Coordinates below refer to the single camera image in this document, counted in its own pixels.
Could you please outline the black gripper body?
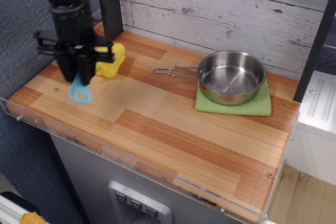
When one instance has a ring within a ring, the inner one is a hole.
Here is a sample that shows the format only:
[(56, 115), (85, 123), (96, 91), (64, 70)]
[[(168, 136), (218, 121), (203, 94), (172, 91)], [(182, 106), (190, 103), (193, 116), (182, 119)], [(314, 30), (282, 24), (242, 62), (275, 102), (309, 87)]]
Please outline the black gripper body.
[(90, 55), (95, 61), (113, 63), (112, 41), (93, 31), (88, 3), (70, 6), (49, 5), (55, 29), (34, 32), (38, 50), (44, 54)]

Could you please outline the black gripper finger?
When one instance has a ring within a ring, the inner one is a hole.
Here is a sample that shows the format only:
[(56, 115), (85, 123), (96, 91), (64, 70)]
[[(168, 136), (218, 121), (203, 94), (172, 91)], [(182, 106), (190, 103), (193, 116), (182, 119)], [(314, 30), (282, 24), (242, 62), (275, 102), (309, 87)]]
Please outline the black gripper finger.
[(69, 54), (56, 54), (56, 60), (66, 81), (72, 83), (78, 69), (76, 59)]
[(79, 55), (77, 57), (79, 75), (84, 86), (90, 84), (96, 73), (96, 61), (90, 55)]

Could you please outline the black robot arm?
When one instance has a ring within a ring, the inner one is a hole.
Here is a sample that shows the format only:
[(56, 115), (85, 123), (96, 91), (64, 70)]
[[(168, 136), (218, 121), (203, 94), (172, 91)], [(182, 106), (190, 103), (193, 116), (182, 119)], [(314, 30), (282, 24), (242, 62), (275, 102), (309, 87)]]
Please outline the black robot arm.
[(93, 31), (89, 0), (48, 0), (48, 3), (55, 29), (34, 32), (37, 50), (56, 58), (68, 82), (79, 76), (87, 86), (96, 73), (97, 62), (114, 62), (113, 42)]

